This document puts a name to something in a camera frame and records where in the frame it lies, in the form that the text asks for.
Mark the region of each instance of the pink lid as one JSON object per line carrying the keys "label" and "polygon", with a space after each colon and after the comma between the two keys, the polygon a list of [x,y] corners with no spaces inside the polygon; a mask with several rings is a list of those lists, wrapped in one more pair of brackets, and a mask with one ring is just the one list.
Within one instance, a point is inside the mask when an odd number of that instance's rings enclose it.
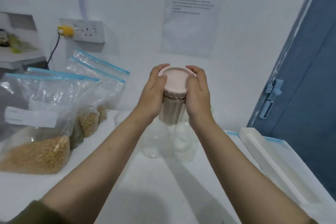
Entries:
{"label": "pink lid", "polygon": [[187,78],[189,74],[195,75],[186,67],[165,67],[159,72],[160,75],[167,75],[165,95],[172,98],[184,98],[187,93]]}

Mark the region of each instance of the wall socket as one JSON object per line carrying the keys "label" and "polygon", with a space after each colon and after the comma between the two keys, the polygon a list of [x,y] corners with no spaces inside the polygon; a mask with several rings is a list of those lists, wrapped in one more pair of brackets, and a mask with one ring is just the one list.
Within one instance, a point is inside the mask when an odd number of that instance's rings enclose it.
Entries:
{"label": "wall socket", "polygon": [[74,19],[60,19],[61,25],[67,25],[73,28],[73,37],[75,41],[84,41],[91,43],[104,43],[104,27],[101,21],[84,21]]}

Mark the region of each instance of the power cord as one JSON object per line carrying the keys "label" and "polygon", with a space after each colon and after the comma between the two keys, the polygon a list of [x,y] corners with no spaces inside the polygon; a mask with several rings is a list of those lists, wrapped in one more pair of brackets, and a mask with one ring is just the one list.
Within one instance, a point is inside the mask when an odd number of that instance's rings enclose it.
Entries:
{"label": "power cord", "polygon": [[60,41],[60,37],[61,37],[61,35],[58,34],[58,38],[57,38],[56,45],[55,45],[54,49],[52,50],[52,52],[51,52],[51,54],[50,54],[50,57],[49,57],[49,59],[48,59],[48,61],[47,61],[47,64],[45,65],[44,69],[47,69],[47,68],[48,68],[49,62],[50,62],[50,60],[51,60],[51,58],[52,58],[52,56],[53,56],[53,54],[54,54],[54,51],[56,50],[56,47],[57,47],[57,45],[58,45],[58,42]]}

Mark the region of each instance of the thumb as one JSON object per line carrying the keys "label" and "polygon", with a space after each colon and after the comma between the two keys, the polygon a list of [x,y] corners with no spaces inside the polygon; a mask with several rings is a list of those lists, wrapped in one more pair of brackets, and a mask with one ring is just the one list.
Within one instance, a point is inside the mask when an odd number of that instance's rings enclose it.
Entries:
{"label": "thumb", "polygon": [[153,89],[163,92],[163,90],[165,89],[166,82],[167,82],[167,75],[164,74],[158,76],[154,83]]}
{"label": "thumb", "polygon": [[187,78],[187,91],[199,90],[198,80],[193,74],[189,74]]}

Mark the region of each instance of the blue door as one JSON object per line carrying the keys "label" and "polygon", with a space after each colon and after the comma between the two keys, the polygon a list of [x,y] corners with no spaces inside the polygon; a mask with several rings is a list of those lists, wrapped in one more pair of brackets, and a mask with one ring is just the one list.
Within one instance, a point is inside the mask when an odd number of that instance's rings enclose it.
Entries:
{"label": "blue door", "polygon": [[248,127],[287,141],[336,200],[336,0],[305,1]]}

